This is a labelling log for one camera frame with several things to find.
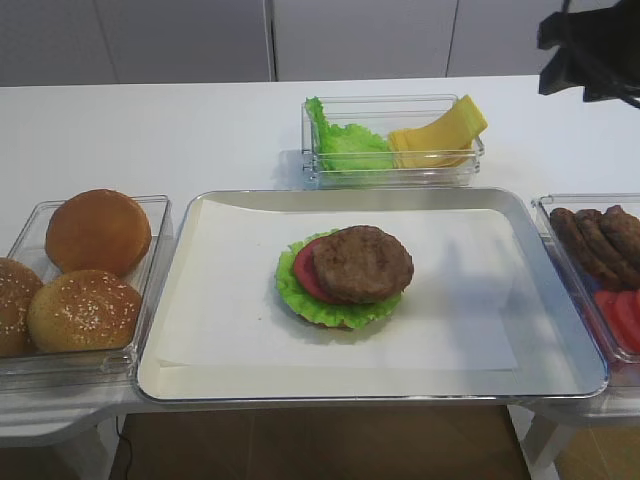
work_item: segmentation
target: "metal tray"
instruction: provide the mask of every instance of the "metal tray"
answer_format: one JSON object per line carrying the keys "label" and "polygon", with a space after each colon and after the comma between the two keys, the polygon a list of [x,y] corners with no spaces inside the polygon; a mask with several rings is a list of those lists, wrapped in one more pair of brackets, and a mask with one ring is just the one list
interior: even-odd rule
{"label": "metal tray", "polygon": [[[369,223],[415,276],[362,331],[300,320],[274,285],[287,245]],[[581,398],[606,364],[522,202],[498,189],[213,192],[192,201],[138,368],[157,401]]]}

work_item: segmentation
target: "tomato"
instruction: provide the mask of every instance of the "tomato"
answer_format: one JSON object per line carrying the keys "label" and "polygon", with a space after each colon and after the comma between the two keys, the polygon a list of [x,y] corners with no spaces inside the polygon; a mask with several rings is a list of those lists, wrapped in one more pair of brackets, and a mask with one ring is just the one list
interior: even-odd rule
{"label": "tomato", "polygon": [[596,292],[595,296],[596,304],[600,311],[602,312],[602,316],[606,320],[609,328],[611,329],[611,333],[613,333],[614,338],[618,342],[624,350],[630,351],[631,347],[628,345],[627,340],[622,335],[622,332],[618,328],[618,323],[614,321],[614,307],[616,303],[616,298],[618,298],[618,294],[616,292],[609,292],[607,290],[600,290]]}
{"label": "tomato", "polygon": [[302,285],[309,295],[314,298],[317,298],[321,302],[331,303],[331,304],[344,304],[347,302],[343,302],[338,300],[337,298],[332,297],[327,292],[325,292],[320,286],[320,282],[318,281],[318,277],[316,275],[316,269],[313,265],[313,247],[323,240],[322,237],[316,238],[312,242],[310,242],[306,247],[298,252],[294,262],[293,262],[293,274]]}
{"label": "tomato", "polygon": [[640,290],[633,297],[633,311],[636,314],[636,318],[640,319]]}
{"label": "tomato", "polygon": [[635,292],[620,292],[613,307],[612,330],[619,329],[629,350],[640,353],[640,320],[635,313]]}

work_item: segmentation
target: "cheese slice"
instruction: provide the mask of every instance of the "cheese slice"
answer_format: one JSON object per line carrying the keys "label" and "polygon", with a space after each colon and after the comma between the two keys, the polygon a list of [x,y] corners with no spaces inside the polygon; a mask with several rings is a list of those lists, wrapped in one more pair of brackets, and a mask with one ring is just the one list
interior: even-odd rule
{"label": "cheese slice", "polygon": [[[471,148],[472,144],[468,143],[460,150],[471,150]],[[460,155],[429,157],[428,154],[421,156],[418,152],[398,152],[395,154],[395,159],[397,168],[451,168],[462,165],[469,157]]]}
{"label": "cheese slice", "polygon": [[389,134],[389,140],[398,152],[462,150],[487,126],[482,112],[465,95],[435,122],[422,128],[395,130]]}

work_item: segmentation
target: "green lettuce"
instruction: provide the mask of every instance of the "green lettuce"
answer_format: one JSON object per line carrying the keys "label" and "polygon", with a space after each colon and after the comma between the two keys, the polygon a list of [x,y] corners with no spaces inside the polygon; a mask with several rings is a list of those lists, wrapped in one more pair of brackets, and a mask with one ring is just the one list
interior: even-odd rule
{"label": "green lettuce", "polygon": [[321,162],[325,170],[393,168],[391,147],[380,135],[355,123],[344,127],[330,124],[318,97],[308,98],[305,106],[316,127],[316,151],[322,155]]}
{"label": "green lettuce", "polygon": [[289,249],[280,254],[276,269],[276,287],[284,302],[298,315],[312,323],[327,327],[342,327],[359,329],[374,320],[382,319],[391,314],[398,305],[402,294],[379,303],[362,305],[330,305],[312,297],[304,289],[293,273],[293,262],[298,252],[309,242],[319,237],[330,235],[332,232],[313,235],[302,242],[289,245]]}

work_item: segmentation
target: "sausage patty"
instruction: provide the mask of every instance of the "sausage patty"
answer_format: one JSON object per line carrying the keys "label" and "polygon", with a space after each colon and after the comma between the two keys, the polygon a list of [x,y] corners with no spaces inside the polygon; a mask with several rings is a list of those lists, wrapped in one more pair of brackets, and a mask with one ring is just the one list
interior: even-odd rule
{"label": "sausage patty", "polygon": [[582,233],[571,210],[556,208],[550,215],[551,226],[567,249],[571,258],[606,290],[618,291],[623,287],[622,281],[604,262],[594,255]]}
{"label": "sausage patty", "polygon": [[600,230],[599,222],[602,216],[599,210],[588,209],[576,212],[575,218],[582,236],[593,253],[626,285],[634,289],[640,288],[640,273],[611,245]]}
{"label": "sausage patty", "polygon": [[320,286],[331,296],[375,303],[400,293],[411,282],[413,262],[402,244],[377,227],[345,228],[313,249]]}
{"label": "sausage patty", "polygon": [[640,270],[640,220],[615,205],[602,216],[600,228],[616,250]]}

